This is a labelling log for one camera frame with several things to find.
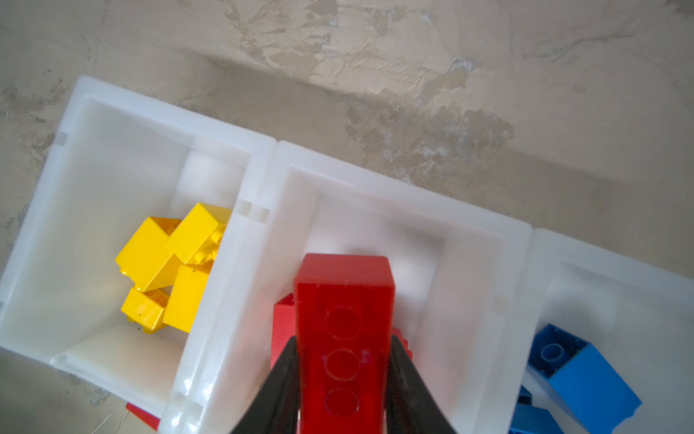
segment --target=white storage container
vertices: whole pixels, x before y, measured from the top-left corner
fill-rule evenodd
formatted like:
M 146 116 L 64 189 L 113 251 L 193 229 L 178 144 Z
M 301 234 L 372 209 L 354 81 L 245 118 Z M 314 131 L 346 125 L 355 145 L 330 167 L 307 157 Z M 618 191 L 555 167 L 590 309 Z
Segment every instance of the white storage container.
M 131 283 L 114 258 L 145 217 L 196 202 L 234 207 L 196 321 L 145 335 L 119 311 Z M 88 77 L 0 281 L 0 344 L 161 417 L 160 432 L 226 434 L 269 371 L 272 307 L 307 252 L 388 256 L 394 326 L 461 434 L 507 430 L 547 321 L 614 364 L 644 402 L 633 421 L 690 417 L 662 402 L 694 387 L 647 368 L 693 381 L 694 281 Z

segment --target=bin compartment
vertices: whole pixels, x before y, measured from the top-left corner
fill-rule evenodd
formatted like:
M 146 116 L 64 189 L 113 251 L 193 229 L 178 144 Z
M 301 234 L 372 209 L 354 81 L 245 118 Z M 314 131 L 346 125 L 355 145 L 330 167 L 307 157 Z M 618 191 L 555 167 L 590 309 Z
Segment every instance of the bin compartment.
M 122 101 L 100 101 L 90 92 L 95 83 Z M 167 113 L 187 122 L 166 124 Z M 195 131 L 198 117 L 205 119 L 83 79 L 0 285 L 3 346 L 155 415 L 188 334 L 166 327 L 146 335 L 127 320 L 120 307 L 133 283 L 115 258 L 149 216 L 180 219 L 197 202 L 233 208 L 250 146 L 235 144 L 233 134 L 223 141 Z M 257 136 L 267 141 L 261 147 L 275 145 Z
M 181 385 L 160 430 L 228 432 L 269 372 L 274 303 L 292 291 L 306 253 L 338 253 L 388 257 L 393 327 L 413 343 L 442 411 L 468 432 L 493 376 L 486 358 L 497 353 L 514 309 L 531 228 L 286 142 L 267 173 L 256 204 L 269 210 L 266 236 L 257 264 L 246 266 L 253 278 L 229 282 L 234 301 L 219 315 L 229 320 L 210 338 L 228 349 L 182 376 L 192 386 Z M 510 418 L 485 423 L 503 431 Z
M 690 431 L 694 281 L 549 231 L 535 231 L 533 244 L 525 285 L 543 288 L 535 331 L 554 324 L 589 341 L 643 402 L 614 433 Z M 565 434 L 585 434 L 531 369 L 523 385 L 534 405 L 547 408 Z M 595 393 L 613 392 L 601 387 Z

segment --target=lego stud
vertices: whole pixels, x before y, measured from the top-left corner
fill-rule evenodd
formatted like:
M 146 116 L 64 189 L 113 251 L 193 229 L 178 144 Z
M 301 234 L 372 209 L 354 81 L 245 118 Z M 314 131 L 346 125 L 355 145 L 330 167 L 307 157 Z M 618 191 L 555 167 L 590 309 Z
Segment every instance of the lego stud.
M 335 416 L 349 416 L 359 411 L 359 398 L 349 389 L 338 387 L 325 396 L 325 409 Z
M 199 251 L 198 253 L 195 253 L 193 256 L 193 262 L 195 264 L 202 264 L 205 262 L 205 259 L 207 258 L 207 254 L 205 252 Z
M 559 344 L 547 344 L 540 350 L 540 357 L 547 363 L 560 363 L 566 358 L 566 351 Z
M 337 306 L 325 314 L 328 333 L 337 340 L 348 340 L 356 337 L 362 328 L 362 318 L 356 310 Z
M 226 225 L 222 226 L 220 229 L 217 229 L 212 235 L 210 235 L 210 240 L 215 244 L 221 244 L 221 238 L 224 235 L 225 229 Z
M 334 380 L 352 381 L 359 373 L 359 358 L 347 348 L 329 353 L 324 364 L 325 372 Z

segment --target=yellow lego brick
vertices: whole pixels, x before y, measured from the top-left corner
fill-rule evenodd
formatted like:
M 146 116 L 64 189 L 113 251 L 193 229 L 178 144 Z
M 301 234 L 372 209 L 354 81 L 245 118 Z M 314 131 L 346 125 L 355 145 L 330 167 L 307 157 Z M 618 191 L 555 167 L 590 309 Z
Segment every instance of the yellow lego brick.
M 121 273 L 133 280 L 138 291 L 174 284 L 181 261 L 174 255 L 168 240 L 180 222 L 149 217 L 116 257 Z
M 213 262 L 204 265 L 183 265 L 178 270 L 171 298 L 164 314 L 164 323 L 190 333 Z
M 171 250 L 188 265 L 214 260 L 230 216 L 229 208 L 198 203 L 169 237 Z
M 142 326 L 145 333 L 154 333 L 166 327 L 164 311 L 169 302 L 169 296 L 162 290 L 140 292 L 131 288 L 121 311 L 128 319 Z

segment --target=lego brick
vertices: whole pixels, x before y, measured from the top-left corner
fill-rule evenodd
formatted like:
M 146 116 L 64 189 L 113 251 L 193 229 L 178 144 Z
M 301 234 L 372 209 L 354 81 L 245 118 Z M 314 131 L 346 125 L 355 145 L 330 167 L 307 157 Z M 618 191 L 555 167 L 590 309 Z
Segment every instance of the lego brick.
M 164 324 L 190 333 L 208 284 L 214 261 L 203 265 L 182 265 L 171 289 Z
M 159 428 L 159 423 L 161 420 L 158 417 L 147 413 L 140 407 L 134 406 L 131 403 L 126 404 L 126 409 L 128 409 L 129 412 L 133 413 L 139 420 L 143 421 L 153 430 L 156 431 Z
M 309 253 L 294 288 L 301 433 L 381 434 L 395 299 L 388 259 Z
M 272 315 L 272 343 L 270 350 L 270 368 L 280 357 L 282 350 L 287 346 L 289 339 L 296 334 L 296 310 L 294 306 L 294 294 L 288 294 L 285 298 L 275 303 Z
M 548 324 L 535 339 L 529 372 L 591 434 L 610 434 L 641 400 L 586 340 Z
M 557 421 L 544 408 L 516 404 L 509 434 L 564 434 Z
M 140 292 L 131 288 L 121 311 L 141 325 L 145 333 L 154 333 L 166 326 L 163 319 L 168 302 L 169 296 L 162 290 Z
M 171 250 L 188 265 L 214 260 L 229 217 L 229 208 L 196 204 L 169 237 Z
M 147 218 L 116 257 L 121 273 L 135 283 L 136 290 L 148 292 L 174 284 L 181 261 L 167 242 L 180 223 L 178 219 Z

